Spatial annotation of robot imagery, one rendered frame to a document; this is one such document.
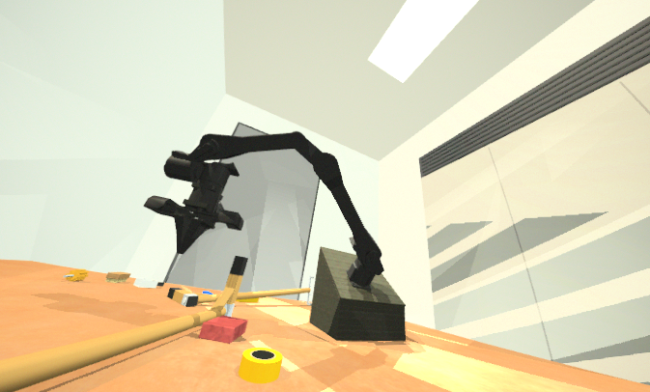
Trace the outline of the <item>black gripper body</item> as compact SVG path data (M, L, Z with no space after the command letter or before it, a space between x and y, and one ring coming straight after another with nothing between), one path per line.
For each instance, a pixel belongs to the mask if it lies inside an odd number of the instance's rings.
M188 200L183 201L185 207L169 198L155 195L149 197L143 207L167 216L175 213L189 219L197 217L209 221L213 226L216 222L224 223L228 229L241 231L244 221L238 212L222 210L220 213L215 213L219 200L222 200L222 186L207 180L192 182L191 186L193 190Z

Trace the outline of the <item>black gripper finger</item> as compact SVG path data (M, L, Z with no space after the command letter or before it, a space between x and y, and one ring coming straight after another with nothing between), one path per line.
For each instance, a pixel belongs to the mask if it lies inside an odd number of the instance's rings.
M215 226L213 226L209 221L191 217L190 224L182 242L180 254L183 254L198 237L210 228L214 229Z
M176 231L177 231L177 253L180 254L180 249L185 236L185 233L190 224L190 219L184 215L171 213L170 216L175 218Z

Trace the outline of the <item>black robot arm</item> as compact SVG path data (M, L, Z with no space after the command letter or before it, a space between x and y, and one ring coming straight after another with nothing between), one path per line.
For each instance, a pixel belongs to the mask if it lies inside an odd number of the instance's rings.
M353 202L343 184L342 174L336 157L323 153L302 132L294 130L280 134L233 136L208 133L200 139L191 154L172 151L164 164L164 173L169 179L197 182L207 180L224 186L230 175L239 176L234 162L207 163L209 160L223 160L249 152L295 149L314 168L315 173L332 193L343 213L353 236L351 245L357 258L347 269L353 287L371 291L370 283L375 275L384 272L382 251L365 229Z

